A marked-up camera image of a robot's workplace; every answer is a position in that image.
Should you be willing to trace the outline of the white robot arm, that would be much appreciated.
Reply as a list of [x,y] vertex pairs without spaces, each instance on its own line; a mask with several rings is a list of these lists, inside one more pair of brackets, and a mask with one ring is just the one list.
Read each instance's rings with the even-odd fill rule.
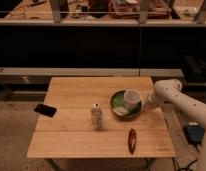
[[164,102],[170,102],[188,117],[206,128],[206,104],[181,92],[182,84],[177,79],[159,80],[143,101],[143,111],[153,110]]

